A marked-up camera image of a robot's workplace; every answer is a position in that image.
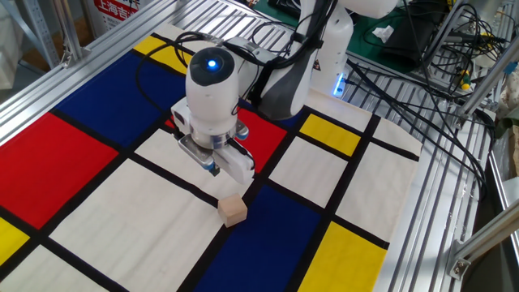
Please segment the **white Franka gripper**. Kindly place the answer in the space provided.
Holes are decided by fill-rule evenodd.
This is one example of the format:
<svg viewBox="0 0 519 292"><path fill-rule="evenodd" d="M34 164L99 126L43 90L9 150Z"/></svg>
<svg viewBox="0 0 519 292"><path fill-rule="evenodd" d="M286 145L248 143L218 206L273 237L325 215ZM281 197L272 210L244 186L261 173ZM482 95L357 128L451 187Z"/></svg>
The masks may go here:
<svg viewBox="0 0 519 292"><path fill-rule="evenodd" d="M240 184L253 180L255 161L252 155L236 140L213 152L215 163Z"/></svg>

